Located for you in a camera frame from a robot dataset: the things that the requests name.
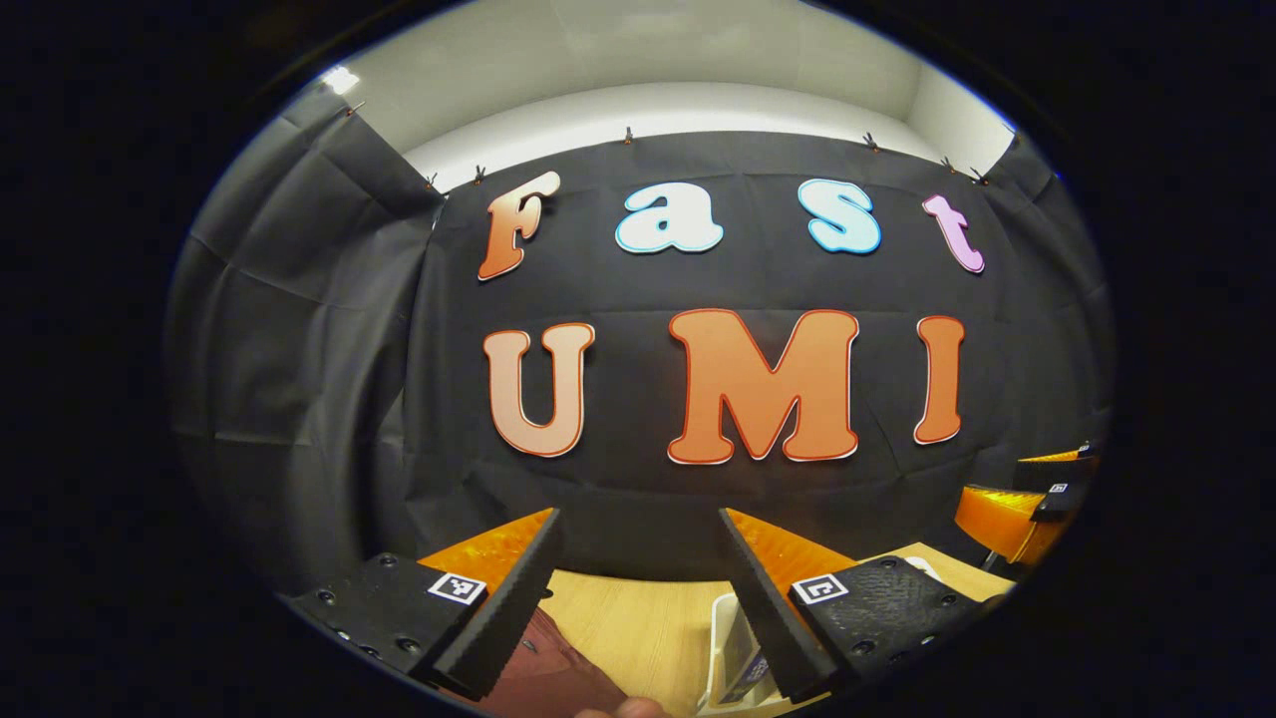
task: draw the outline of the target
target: black fabric backdrop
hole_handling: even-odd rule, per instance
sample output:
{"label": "black fabric backdrop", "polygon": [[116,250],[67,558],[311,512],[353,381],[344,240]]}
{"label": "black fabric backdrop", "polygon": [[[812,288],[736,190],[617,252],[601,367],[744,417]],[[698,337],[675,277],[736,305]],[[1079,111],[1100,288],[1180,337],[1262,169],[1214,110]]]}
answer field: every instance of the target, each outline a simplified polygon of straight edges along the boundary
{"label": "black fabric backdrop", "polygon": [[[523,263],[480,282],[487,204],[549,170],[563,185]],[[813,177],[873,198],[877,250],[832,254],[810,238],[796,190]],[[976,561],[983,550],[952,522],[961,487],[1008,486],[1017,458],[1101,441],[1115,358],[1102,272],[1062,181],[1023,138],[988,179],[827,138],[695,133],[544,157],[444,204],[339,98],[309,94],[245,149],[191,228],[168,319],[174,427],[211,510],[287,593],[378,551],[425,555],[546,506],[564,510],[561,568],[597,574],[722,578],[712,529],[723,505],[850,556],[925,541]],[[717,246],[616,245],[625,196],[664,181],[709,193]],[[937,193],[966,216],[981,274],[923,212]],[[670,462],[686,388],[667,324],[707,306],[740,312],[772,365],[803,311],[854,314],[859,450],[753,462],[726,418],[730,462]],[[930,314],[966,326],[962,430],[917,446],[915,326]],[[597,330],[583,435],[558,459],[521,454],[491,423],[482,339],[531,334],[524,408],[544,422],[540,335],[572,320]]]}

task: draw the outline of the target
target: maroon fabric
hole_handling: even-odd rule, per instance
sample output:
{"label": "maroon fabric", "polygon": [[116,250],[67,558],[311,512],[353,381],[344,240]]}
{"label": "maroon fabric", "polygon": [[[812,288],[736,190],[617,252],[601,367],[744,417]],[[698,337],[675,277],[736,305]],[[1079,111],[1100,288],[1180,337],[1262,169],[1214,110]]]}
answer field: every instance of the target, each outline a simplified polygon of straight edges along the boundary
{"label": "maroon fabric", "polygon": [[498,718],[572,718],[586,708],[612,713],[629,698],[540,608],[487,698],[476,704],[444,692]]}

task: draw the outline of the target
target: table surface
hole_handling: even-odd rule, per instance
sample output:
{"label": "table surface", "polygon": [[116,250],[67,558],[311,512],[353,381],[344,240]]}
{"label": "table surface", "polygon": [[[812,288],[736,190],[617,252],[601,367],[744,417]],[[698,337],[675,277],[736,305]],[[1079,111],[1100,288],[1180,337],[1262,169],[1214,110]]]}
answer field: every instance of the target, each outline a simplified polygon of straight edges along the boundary
{"label": "table surface", "polygon": [[[975,601],[1014,585],[921,543],[887,553],[925,559],[940,580]],[[717,597],[731,593],[730,583],[635,582],[554,571],[550,590],[554,596],[541,601],[541,608],[620,690],[658,700],[675,718],[694,713],[708,680],[709,612]],[[785,700],[730,715],[771,718],[794,708]]]}

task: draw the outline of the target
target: finger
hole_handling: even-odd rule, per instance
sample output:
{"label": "finger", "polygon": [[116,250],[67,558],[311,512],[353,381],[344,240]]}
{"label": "finger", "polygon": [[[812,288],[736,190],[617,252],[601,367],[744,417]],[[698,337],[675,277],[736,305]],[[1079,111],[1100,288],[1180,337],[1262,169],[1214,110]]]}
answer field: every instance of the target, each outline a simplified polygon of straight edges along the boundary
{"label": "finger", "polygon": [[669,714],[649,698],[630,698],[616,708],[616,718],[669,718]]}

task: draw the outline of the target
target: ceiling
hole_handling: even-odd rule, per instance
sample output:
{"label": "ceiling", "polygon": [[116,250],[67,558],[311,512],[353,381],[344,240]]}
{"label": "ceiling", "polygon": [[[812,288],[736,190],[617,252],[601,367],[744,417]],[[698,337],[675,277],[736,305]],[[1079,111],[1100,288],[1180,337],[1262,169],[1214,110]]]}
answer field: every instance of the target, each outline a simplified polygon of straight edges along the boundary
{"label": "ceiling", "polygon": [[921,61],[800,0],[475,0],[343,62],[398,152],[537,99],[651,82],[828,97],[901,121]]}

